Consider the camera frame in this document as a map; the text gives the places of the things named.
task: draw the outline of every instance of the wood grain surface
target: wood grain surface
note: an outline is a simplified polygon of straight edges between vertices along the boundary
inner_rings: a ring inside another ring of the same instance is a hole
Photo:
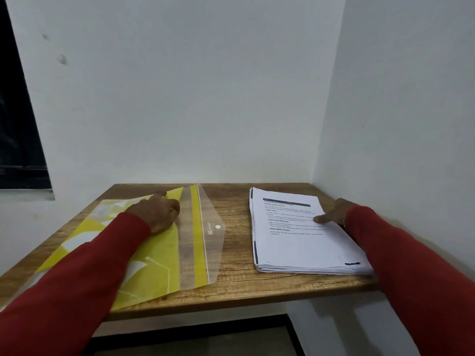
[[[118,184],[61,227],[44,243],[0,277],[0,307],[27,281],[70,233],[103,199],[128,199],[171,190],[182,184]],[[333,200],[310,184],[203,184],[226,225],[221,268],[214,284],[183,290],[138,305],[113,311],[108,320],[149,317],[181,312],[256,305],[377,289],[371,276],[296,275],[261,273],[253,264],[249,189],[318,196],[322,208]]]

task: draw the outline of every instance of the stack of paper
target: stack of paper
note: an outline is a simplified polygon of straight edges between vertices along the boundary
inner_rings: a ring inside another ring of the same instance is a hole
[[[317,224],[315,196],[253,187],[249,195],[254,263],[262,272],[371,274],[363,250],[336,223]]]

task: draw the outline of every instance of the person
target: person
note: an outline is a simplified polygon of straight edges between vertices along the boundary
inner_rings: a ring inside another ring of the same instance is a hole
[[[107,317],[129,258],[178,216],[179,202],[162,196],[120,213],[0,312],[0,355],[80,355]],[[342,225],[366,252],[422,356],[474,354],[472,281],[368,207],[338,199],[333,210],[314,220]]]

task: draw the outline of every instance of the window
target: window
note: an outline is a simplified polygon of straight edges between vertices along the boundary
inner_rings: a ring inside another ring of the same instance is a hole
[[[5,0],[0,0],[0,189],[50,189]]]

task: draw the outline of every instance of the hand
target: hand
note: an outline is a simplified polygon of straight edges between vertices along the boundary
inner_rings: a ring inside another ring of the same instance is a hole
[[[345,226],[346,213],[352,207],[359,206],[356,203],[345,200],[344,198],[339,198],[335,201],[335,208],[325,215],[315,216],[313,220],[316,223],[327,223],[334,221],[339,225]]]
[[[148,200],[141,200],[125,212],[139,216],[150,225],[151,233],[168,229],[180,214],[180,203],[175,199],[163,198],[167,193],[154,194]]]

